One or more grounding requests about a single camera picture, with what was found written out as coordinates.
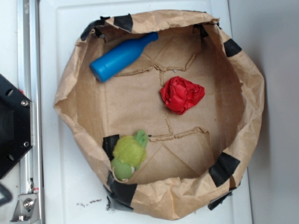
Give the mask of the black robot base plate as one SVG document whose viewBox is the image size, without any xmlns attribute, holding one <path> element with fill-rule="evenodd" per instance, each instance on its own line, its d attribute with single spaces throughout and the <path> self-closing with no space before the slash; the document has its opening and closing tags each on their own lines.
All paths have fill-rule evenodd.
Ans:
<svg viewBox="0 0 299 224">
<path fill-rule="evenodd" d="M 31 101 L 0 76 L 0 178 L 32 148 Z"/>
</svg>

